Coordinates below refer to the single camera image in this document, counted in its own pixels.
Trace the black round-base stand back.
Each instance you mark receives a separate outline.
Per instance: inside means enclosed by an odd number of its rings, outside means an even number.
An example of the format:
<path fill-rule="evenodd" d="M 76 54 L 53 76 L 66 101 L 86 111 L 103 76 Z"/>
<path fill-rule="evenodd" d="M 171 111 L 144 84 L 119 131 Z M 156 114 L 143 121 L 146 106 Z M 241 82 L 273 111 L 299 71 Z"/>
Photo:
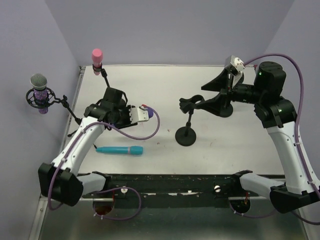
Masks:
<path fill-rule="evenodd" d="M 191 119 L 194 114 L 194 110 L 197 108 L 197 103 L 204 101 L 202 95 L 194 95 L 191 98 L 180 98 L 179 99 L 179 108 L 184 114 L 188 114 L 188 120 L 185 126 L 180 127 L 175 132 L 176 142 L 184 147 L 189 147 L 193 145 L 197 139 L 196 132 L 191 128 Z"/>

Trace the dark purple microphone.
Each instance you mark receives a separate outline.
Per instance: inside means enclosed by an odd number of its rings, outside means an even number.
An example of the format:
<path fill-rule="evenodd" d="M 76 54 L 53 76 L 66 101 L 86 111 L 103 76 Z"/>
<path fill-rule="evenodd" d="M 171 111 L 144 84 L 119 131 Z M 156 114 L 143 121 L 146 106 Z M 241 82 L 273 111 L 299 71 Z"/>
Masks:
<path fill-rule="evenodd" d="M 154 116 L 154 111 L 151 107 L 147 106 L 146 107 L 148 118 L 151 119 Z"/>

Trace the teal microphone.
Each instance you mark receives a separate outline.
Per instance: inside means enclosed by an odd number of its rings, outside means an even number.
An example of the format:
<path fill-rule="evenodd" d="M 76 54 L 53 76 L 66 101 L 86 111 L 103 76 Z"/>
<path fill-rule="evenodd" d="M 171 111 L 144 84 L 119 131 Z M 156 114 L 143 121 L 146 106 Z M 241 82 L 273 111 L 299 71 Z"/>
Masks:
<path fill-rule="evenodd" d="M 96 152 L 112 155 L 133 155 L 140 156 L 144 153 L 142 146 L 103 146 L 97 147 Z"/>

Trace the black shock-mount round-base stand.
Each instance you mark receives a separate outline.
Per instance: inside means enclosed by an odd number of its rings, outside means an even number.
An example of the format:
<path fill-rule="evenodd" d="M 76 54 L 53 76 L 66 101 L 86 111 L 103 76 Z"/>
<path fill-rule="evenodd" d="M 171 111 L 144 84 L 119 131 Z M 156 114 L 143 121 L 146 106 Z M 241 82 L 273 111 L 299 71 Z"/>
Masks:
<path fill-rule="evenodd" d="M 235 90 L 236 87 L 239 86 L 239 85 L 242 84 L 242 83 L 237 83 L 237 84 L 235 85 L 235 87 L 232 88 L 232 90 Z M 231 104 L 231 102 L 230 102 L 230 106 L 229 106 L 228 108 L 226 108 L 226 114 L 225 114 L 225 115 L 220 115 L 220 117 L 222 117 L 222 118 L 228 118 L 228 117 L 230 117 L 230 116 L 232 115 L 232 113 L 233 113 L 233 106 L 232 106 L 232 104 Z"/>

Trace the pink microphone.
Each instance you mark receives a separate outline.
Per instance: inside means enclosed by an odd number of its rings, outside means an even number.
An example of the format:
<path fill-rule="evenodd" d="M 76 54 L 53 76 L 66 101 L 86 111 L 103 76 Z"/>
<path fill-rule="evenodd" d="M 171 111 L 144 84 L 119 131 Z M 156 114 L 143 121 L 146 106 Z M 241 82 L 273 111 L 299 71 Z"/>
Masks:
<path fill-rule="evenodd" d="M 102 69 L 103 52 L 99 48 L 95 48 L 92 51 L 91 59 L 93 72 L 96 76 L 98 76 Z"/>

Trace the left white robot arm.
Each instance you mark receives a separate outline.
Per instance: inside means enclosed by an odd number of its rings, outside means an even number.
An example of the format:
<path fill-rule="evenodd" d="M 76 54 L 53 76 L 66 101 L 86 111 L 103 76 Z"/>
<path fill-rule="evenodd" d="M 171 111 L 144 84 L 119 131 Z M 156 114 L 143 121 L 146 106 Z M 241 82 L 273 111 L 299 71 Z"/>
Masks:
<path fill-rule="evenodd" d="M 85 109 L 79 128 L 66 147 L 50 164 L 42 163 L 38 169 L 43 196 L 72 207 L 89 193 L 95 192 L 101 198 L 110 194 L 107 175 L 78 173 L 96 139 L 105 131 L 105 124 L 118 129 L 135 125 L 130 120 L 131 107 L 127 102 L 123 91 L 108 87 L 102 99 Z"/>

